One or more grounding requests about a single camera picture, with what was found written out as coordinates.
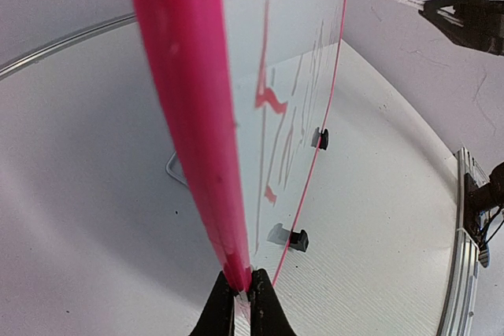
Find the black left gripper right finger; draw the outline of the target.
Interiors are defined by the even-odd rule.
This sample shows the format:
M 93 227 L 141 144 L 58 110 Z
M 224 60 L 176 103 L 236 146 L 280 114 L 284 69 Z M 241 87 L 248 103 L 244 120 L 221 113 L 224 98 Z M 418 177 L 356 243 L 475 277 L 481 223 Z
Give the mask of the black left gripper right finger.
M 252 272 L 250 335 L 295 336 L 264 268 Z

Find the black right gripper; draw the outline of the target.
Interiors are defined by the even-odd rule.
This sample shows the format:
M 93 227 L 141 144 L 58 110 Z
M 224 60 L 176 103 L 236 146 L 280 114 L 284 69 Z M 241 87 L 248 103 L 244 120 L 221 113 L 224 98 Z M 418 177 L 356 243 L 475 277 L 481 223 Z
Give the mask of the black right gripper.
M 437 13 L 445 7 L 484 3 L 484 32 L 449 21 Z M 453 44 L 471 50 L 503 55 L 503 0 L 427 0 L 420 15 L 441 31 Z

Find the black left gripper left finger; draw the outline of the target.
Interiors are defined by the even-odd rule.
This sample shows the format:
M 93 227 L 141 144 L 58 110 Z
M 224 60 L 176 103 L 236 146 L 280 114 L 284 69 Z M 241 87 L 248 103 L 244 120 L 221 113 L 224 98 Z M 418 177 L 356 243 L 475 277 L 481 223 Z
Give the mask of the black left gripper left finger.
M 235 334 L 235 291 L 221 271 L 190 336 Z

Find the pink framed whiteboard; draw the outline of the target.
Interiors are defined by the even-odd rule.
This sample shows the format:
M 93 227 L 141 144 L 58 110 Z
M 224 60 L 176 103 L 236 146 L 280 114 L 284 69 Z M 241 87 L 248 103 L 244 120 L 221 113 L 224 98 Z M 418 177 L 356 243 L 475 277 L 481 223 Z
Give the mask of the pink framed whiteboard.
M 273 288 L 335 89 L 347 0 L 133 0 L 169 133 L 235 317 Z

